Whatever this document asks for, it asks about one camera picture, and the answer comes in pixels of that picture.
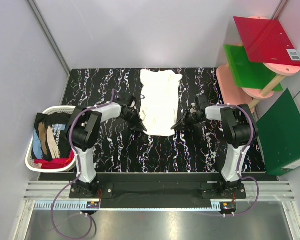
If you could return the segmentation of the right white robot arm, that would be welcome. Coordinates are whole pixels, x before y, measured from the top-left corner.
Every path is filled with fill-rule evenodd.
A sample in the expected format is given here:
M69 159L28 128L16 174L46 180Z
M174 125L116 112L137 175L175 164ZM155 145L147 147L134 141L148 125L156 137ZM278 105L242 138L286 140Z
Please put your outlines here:
M204 95L195 98L171 129L185 131L207 120L222 123L227 143L226 159L216 184L216 192L226 199L241 188L244 159L258 137L258 129L247 104L213 104Z

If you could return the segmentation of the white daisy t-shirt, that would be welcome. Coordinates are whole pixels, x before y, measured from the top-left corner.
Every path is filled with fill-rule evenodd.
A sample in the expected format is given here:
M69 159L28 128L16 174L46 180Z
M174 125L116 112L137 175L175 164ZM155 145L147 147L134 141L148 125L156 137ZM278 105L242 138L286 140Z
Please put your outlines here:
M149 136L170 137L177 123L179 87L183 76L172 70L154 72L140 71L142 84L139 115Z

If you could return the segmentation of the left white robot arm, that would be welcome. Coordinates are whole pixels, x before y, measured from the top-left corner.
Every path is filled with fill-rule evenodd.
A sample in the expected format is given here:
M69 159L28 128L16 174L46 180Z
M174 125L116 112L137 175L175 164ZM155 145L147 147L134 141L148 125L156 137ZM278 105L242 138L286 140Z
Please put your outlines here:
M97 172L94 167L93 148L98 140L101 123L121 118L129 129L145 132L136 107L137 99L128 94L112 98L102 105L91 107L76 106L66 126L66 139L74 153L77 175L71 186L87 198L98 193Z

